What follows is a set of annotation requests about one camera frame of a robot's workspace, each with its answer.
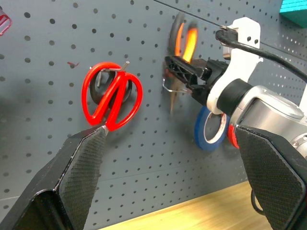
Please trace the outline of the orange black needle-nose pliers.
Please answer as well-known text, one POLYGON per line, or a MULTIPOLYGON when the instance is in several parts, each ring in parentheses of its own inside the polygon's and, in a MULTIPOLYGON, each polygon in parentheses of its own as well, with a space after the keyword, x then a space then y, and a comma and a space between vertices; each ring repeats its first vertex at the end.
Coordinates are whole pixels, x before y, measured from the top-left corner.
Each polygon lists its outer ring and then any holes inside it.
MULTIPOLYGON (((198 40, 198 26, 196 22, 189 24, 184 46, 181 45, 183 29, 185 24, 185 15, 179 12, 174 19, 168 38, 167 54, 169 56, 179 56, 187 62, 191 62, 198 40)), ((164 63, 164 78, 178 80, 166 67, 164 63)), ((170 114, 173 113, 174 102, 178 92, 170 92, 170 114)))

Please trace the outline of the red tape roll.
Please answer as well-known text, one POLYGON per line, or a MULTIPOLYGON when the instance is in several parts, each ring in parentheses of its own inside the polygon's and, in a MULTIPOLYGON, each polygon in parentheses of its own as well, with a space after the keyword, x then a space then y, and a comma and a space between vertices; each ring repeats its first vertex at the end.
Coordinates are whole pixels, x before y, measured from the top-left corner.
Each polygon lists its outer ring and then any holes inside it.
POLYGON ((237 139, 235 136, 235 128, 233 125, 228 126, 227 137, 230 143, 236 148, 239 149, 239 145, 237 143, 237 139))

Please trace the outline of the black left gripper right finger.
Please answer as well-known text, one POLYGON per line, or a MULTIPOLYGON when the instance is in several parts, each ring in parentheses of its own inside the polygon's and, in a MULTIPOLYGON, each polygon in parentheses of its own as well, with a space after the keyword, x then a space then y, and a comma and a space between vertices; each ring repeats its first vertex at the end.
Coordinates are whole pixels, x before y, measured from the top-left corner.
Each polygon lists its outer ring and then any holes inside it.
POLYGON ((307 160, 283 137, 237 126, 249 184, 273 230, 307 230, 307 160))

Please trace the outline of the cyan plastic basket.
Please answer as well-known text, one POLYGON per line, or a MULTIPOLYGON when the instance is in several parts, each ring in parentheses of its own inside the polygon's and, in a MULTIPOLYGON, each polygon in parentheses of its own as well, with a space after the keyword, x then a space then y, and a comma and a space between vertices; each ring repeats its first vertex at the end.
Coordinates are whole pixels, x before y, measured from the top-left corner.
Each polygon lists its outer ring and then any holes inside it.
POLYGON ((301 28, 307 28, 307 0, 283 0, 280 15, 301 28))

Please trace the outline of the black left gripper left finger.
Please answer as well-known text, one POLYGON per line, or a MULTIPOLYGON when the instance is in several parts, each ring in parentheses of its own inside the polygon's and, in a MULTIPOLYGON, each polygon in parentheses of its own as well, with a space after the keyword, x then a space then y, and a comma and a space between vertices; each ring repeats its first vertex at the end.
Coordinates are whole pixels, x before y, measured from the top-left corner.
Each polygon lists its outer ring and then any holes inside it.
POLYGON ((96 192, 106 126, 81 131, 62 147, 19 196, 0 230, 83 230, 96 192))

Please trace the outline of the grey pegboard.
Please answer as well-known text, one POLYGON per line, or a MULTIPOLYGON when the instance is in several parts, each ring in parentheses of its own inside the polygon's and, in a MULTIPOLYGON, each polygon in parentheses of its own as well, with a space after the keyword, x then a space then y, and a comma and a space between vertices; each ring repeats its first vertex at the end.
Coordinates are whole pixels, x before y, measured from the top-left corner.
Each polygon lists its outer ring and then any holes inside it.
POLYGON ((228 140, 213 152, 194 140, 201 106, 170 105, 163 61, 175 16, 196 22, 194 56, 223 59, 220 25, 248 17, 261 48, 307 73, 307 29, 280 15, 283 0, 0 0, 12 20, 0 36, 0 222, 65 140, 89 128, 81 88, 99 62, 130 64, 143 87, 136 116, 107 136, 84 230, 99 229, 246 180, 228 140))

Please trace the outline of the blue tape roll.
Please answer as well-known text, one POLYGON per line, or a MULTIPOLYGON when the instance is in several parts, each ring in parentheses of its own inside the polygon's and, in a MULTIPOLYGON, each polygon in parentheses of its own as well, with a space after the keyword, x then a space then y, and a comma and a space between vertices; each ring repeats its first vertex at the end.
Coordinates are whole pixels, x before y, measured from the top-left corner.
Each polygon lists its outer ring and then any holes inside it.
POLYGON ((205 127, 208 123, 209 116, 212 114, 213 113, 206 106, 203 106, 197 116, 194 126, 195 143, 200 149, 205 151, 214 151, 221 145, 226 137, 230 121, 230 117, 225 113, 220 114, 221 122, 217 133, 212 139, 207 139, 205 127))

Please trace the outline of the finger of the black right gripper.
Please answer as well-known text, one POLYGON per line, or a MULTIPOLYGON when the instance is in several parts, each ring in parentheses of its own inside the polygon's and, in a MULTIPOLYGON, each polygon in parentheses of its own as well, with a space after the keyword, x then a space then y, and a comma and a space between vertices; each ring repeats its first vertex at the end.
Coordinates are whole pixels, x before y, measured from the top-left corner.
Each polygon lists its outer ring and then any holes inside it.
POLYGON ((207 80, 207 62, 204 59, 187 62, 179 56, 166 56, 165 64, 169 72, 184 84, 198 84, 198 79, 207 80))
POLYGON ((207 83, 198 84, 197 82, 190 82, 184 84, 187 89, 191 91, 191 97, 202 106, 207 105, 209 95, 209 87, 207 83))

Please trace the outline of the red handled scissors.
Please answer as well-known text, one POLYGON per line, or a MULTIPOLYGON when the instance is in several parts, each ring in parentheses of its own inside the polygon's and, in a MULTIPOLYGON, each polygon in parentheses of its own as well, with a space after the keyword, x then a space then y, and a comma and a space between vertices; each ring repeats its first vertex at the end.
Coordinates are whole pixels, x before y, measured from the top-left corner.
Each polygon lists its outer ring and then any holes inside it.
POLYGON ((143 88, 141 81, 135 75, 126 72, 126 70, 116 72, 114 80, 112 81, 111 85, 108 87, 99 105, 97 105, 93 113, 90 113, 87 102, 88 102, 88 92, 90 91, 89 86, 91 79, 94 77, 95 74, 99 73, 103 68, 121 68, 121 67, 122 66, 113 62, 100 62, 90 67, 89 71, 87 72, 81 89, 81 104, 84 116, 90 125, 92 126, 100 125, 102 124, 103 119, 105 118, 106 121, 103 124, 103 127, 108 131, 115 131, 126 125, 137 114, 143 99, 143 88), (132 84, 135 85, 137 97, 135 104, 131 109, 131 111, 128 113, 128 115, 118 122, 117 119, 120 109, 123 105, 122 100, 125 94, 125 89, 128 80, 132 81, 132 84), (108 107, 109 101, 117 89, 118 93, 116 95, 115 102, 113 104, 113 107, 110 109, 108 107))

